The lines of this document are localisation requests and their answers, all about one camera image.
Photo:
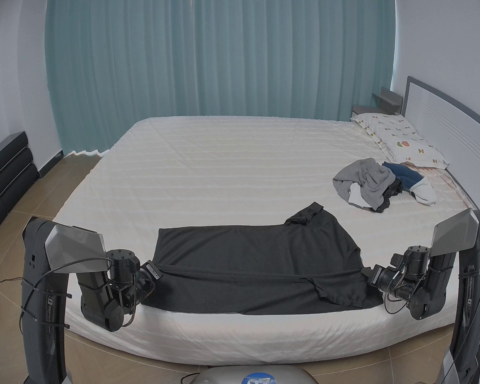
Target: tiled floor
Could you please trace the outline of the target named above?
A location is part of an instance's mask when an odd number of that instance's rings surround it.
[[[64,158],[16,205],[0,225],[0,280],[22,275],[21,231],[30,216],[52,219],[98,160],[97,156],[86,155]],[[2,384],[20,384],[27,374],[18,329],[20,292],[19,281],[0,284]],[[324,384],[430,384],[435,382],[452,330],[453,326],[447,326],[365,355],[299,365]],[[65,355],[74,384],[178,384],[187,373],[206,369],[130,355],[69,331],[66,331]]]

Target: gray garment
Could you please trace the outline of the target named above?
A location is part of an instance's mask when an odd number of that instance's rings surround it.
[[[394,181],[393,172],[370,157],[343,168],[333,178],[333,186],[338,195],[348,202],[350,185],[354,182],[360,184],[360,195],[373,209],[377,209],[384,202],[383,193]]]

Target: fitted sheet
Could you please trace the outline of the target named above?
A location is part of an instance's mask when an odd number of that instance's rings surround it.
[[[55,221],[95,230],[106,249],[125,248],[143,263],[158,228],[274,225],[317,201],[362,250],[365,266],[387,266],[410,245],[430,246],[433,227],[467,207],[445,171],[423,170],[438,201],[407,193],[382,214],[348,205],[332,177],[351,162],[385,155],[356,123],[263,117],[168,117],[136,123],[99,161]],[[458,265],[442,311],[422,321],[383,306],[320,314],[242,315],[168,312],[139,305],[134,322],[115,333],[80,311],[69,281],[66,323],[104,345],[187,364],[291,363],[380,349],[455,321]]]

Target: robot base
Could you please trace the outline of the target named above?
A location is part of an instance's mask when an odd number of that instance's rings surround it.
[[[191,384],[317,384],[301,368],[290,365],[239,365],[203,371]]]

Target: pillow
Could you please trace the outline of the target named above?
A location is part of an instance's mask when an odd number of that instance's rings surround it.
[[[362,113],[352,117],[392,163],[446,169],[448,162],[403,116]]]

